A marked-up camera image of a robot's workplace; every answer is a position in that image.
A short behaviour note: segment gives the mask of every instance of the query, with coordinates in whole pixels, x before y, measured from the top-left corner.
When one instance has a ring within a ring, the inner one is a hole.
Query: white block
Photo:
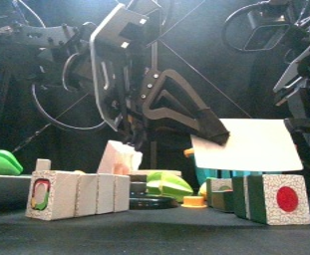
[[[51,170],[52,161],[50,159],[38,158],[36,160],[36,171],[50,171]]]
[[[75,217],[96,214],[98,176],[80,174],[78,179]]]
[[[130,174],[139,169],[143,154],[135,148],[110,140],[106,146],[103,158],[99,164],[98,173]]]
[[[34,171],[27,217],[55,220],[75,216],[78,177],[68,171]]]
[[[130,177],[115,175],[115,212],[130,209]]]
[[[98,174],[96,214],[114,212],[115,177],[112,174]]]

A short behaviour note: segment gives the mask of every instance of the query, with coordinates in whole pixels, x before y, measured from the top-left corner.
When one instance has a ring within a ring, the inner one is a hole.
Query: sticker
[[[31,199],[32,209],[43,211],[47,208],[50,190],[51,190],[50,179],[44,179],[44,178],[36,179],[34,182],[34,189],[32,189],[32,199]]]
[[[293,188],[282,186],[277,191],[277,204],[285,212],[293,212],[298,207],[298,195]]]

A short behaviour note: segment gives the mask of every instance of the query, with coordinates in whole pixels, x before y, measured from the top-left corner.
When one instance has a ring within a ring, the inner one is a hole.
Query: small block
[[[98,175],[80,174],[78,180],[75,217],[96,214]]]
[[[147,182],[147,179],[146,174],[130,174],[130,182]]]
[[[233,191],[213,191],[211,192],[211,204],[213,208],[222,212],[233,212]]]
[[[207,206],[213,207],[211,192],[233,189],[233,183],[230,178],[207,178],[206,179],[206,200]]]
[[[130,209],[130,177],[115,175],[115,212]]]
[[[96,214],[114,212],[115,176],[98,174]]]
[[[130,192],[131,193],[146,193],[147,192],[147,183],[132,181],[130,185]]]
[[[50,159],[38,158],[35,171],[50,171],[52,161]]]
[[[203,197],[202,196],[185,196],[182,199],[182,207],[187,208],[205,208]]]
[[[56,220],[75,216],[78,177],[67,171],[34,171],[27,217]]]

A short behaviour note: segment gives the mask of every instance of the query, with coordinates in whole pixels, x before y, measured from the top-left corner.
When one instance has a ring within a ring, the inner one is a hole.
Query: orange object
[[[185,196],[182,199],[182,207],[205,208],[206,204],[203,203],[203,197],[202,196]]]
[[[191,155],[194,155],[194,149],[193,148],[185,149],[183,155],[185,155],[185,157],[190,157]]]

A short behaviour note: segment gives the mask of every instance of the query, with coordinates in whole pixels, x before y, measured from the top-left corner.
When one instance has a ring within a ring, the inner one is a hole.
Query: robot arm
[[[136,148],[159,128],[225,144],[229,131],[186,79],[145,64],[147,27],[154,27],[150,16],[158,9],[151,0],[132,1],[130,8],[119,4],[99,25],[80,29],[16,22],[0,28],[0,44],[40,49],[35,84],[62,84],[95,96],[104,120],[98,128],[107,124]]]
[[[276,94],[276,105],[281,106],[288,103],[293,115],[293,118],[285,120],[288,129],[290,132],[302,132],[310,147],[310,14],[308,13],[309,16],[304,17],[305,9],[310,10],[310,1],[305,1],[304,10],[301,10],[301,13],[296,13],[296,15],[289,15],[286,9],[284,9],[290,3],[293,1],[270,0],[235,11],[227,18],[227,23],[233,21],[235,16],[248,15],[249,23],[253,25],[253,35],[241,49],[235,48],[226,41],[226,37],[223,37],[223,40],[225,45],[231,50],[237,50],[237,52],[265,51],[281,44],[289,50],[289,53],[293,52],[296,54],[297,57],[289,64],[273,92]],[[272,15],[264,17],[262,14],[266,12],[270,12]],[[257,17],[254,13],[261,15],[260,19],[254,19]],[[274,17],[274,14],[282,15],[282,23],[281,18],[270,19],[270,17]],[[278,28],[280,24],[282,25],[282,30],[276,30],[274,27]],[[260,28],[265,27],[264,31],[269,32],[266,37],[261,37],[262,34],[257,36]]]

